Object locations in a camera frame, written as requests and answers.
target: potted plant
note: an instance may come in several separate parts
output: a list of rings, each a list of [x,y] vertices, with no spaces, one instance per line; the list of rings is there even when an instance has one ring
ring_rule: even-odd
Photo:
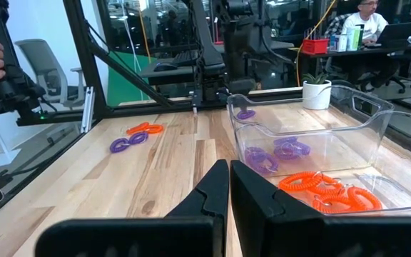
[[[329,107],[331,97],[331,81],[327,74],[317,76],[303,75],[303,107],[312,110],[323,110]]]

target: clear plastic bin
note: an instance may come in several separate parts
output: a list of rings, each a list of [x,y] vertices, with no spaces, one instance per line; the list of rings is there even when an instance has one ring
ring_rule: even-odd
[[[307,110],[302,101],[255,103],[231,96],[240,160],[276,186],[310,171],[290,185],[312,182],[314,189],[285,191],[326,214],[411,215],[411,114],[342,86],[331,87],[328,109]],[[238,118],[251,110],[253,117]],[[406,129],[388,129],[397,134],[390,140],[384,137],[388,124]]]

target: white shirt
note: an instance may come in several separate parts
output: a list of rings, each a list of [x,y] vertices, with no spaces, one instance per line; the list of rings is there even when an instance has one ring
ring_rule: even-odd
[[[376,38],[382,33],[383,29],[388,25],[388,22],[380,14],[372,14],[367,21],[361,19],[360,13],[354,13],[345,20],[343,24],[342,34],[346,34],[348,28],[355,28],[356,25],[364,24],[364,32],[362,39]]]

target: wooden table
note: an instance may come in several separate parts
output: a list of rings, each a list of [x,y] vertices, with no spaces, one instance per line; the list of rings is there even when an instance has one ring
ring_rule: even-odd
[[[285,107],[272,108],[293,124],[310,122],[320,129],[340,119],[305,113],[296,121],[281,114]],[[110,154],[108,147],[122,129],[144,121],[164,124],[166,130]],[[387,161],[411,171],[409,151],[387,139],[382,146]],[[33,256],[42,231],[68,218],[162,217],[221,158],[237,158],[226,110],[103,120],[0,210],[0,257]],[[241,256],[232,217],[230,209],[227,256]]]

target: orange coil keychain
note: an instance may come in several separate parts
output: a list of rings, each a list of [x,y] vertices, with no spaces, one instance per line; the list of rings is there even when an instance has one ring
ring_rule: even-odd
[[[137,125],[133,128],[126,130],[126,134],[128,136],[138,133],[138,132],[147,132],[147,133],[160,133],[164,130],[163,125],[152,124],[150,125],[149,122],[143,122],[140,125]]]
[[[282,179],[278,183],[278,188],[283,191],[302,191],[312,187],[316,187],[322,181],[322,174],[320,172],[305,171],[293,174]]]
[[[347,195],[353,204],[360,207],[359,211],[379,211],[382,209],[382,203],[380,200],[365,189],[352,186],[348,189]],[[359,196],[362,196],[368,200],[372,204],[372,208],[367,207],[366,203],[363,202]]]
[[[334,209],[334,208],[331,208],[333,203],[341,203],[349,207],[344,208],[344,209]],[[319,212],[328,213],[328,214],[347,213],[347,212],[353,212],[357,210],[357,206],[354,206],[353,202],[349,198],[345,196],[334,196],[334,195],[324,195],[324,196],[315,198],[315,200],[313,200],[312,207]]]
[[[150,125],[149,122],[143,122],[140,125],[137,125],[133,128],[130,128],[130,129],[126,130],[126,134],[128,136],[130,136],[134,133],[145,131],[145,129],[148,127],[148,125]]]
[[[343,185],[341,182],[337,182],[335,179],[323,175],[322,177],[323,183],[326,183],[327,186],[333,186],[334,188],[321,188],[318,186],[313,186],[308,190],[316,193],[317,195],[324,196],[324,195],[340,195],[340,192],[343,190]]]

